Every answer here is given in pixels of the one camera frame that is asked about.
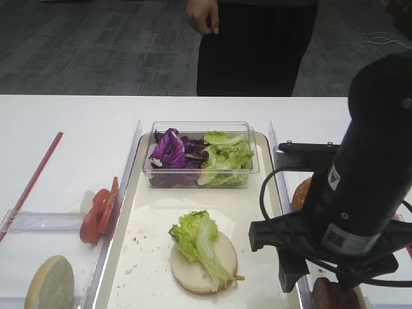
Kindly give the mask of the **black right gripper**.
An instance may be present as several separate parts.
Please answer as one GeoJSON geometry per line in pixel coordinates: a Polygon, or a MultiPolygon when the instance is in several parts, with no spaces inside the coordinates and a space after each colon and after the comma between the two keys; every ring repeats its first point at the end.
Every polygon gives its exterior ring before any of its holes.
{"type": "Polygon", "coordinates": [[[336,275],[343,290],[359,284],[393,288],[410,288],[411,281],[376,279],[398,268],[394,253],[411,246],[411,224],[390,220],[383,235],[368,254],[362,257],[335,254],[312,237],[301,211],[263,221],[253,221],[249,232],[253,252],[273,246],[286,256],[279,259],[279,275],[283,292],[289,293],[297,281],[309,273],[306,261],[323,267],[336,275]]]}

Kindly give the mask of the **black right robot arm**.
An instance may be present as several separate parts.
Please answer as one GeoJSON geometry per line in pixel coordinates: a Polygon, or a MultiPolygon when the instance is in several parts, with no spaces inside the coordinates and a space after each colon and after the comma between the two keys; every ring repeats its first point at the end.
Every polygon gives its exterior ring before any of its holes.
{"type": "Polygon", "coordinates": [[[278,147],[271,178],[312,174],[302,208],[250,224],[252,251],[276,248],[285,293],[309,274],[308,263],[333,272],[343,289],[411,286],[382,279],[398,268],[395,252],[411,246],[411,224],[393,219],[411,188],[411,53],[392,53],[360,70],[348,109],[339,145],[278,147]]]}

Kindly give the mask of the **person's hand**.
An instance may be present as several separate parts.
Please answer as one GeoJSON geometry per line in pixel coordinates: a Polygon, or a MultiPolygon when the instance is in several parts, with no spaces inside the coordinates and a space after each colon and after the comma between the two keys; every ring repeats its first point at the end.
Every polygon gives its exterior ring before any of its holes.
{"type": "Polygon", "coordinates": [[[189,24],[200,35],[219,33],[219,14],[217,0],[188,0],[186,14],[189,24]]]}

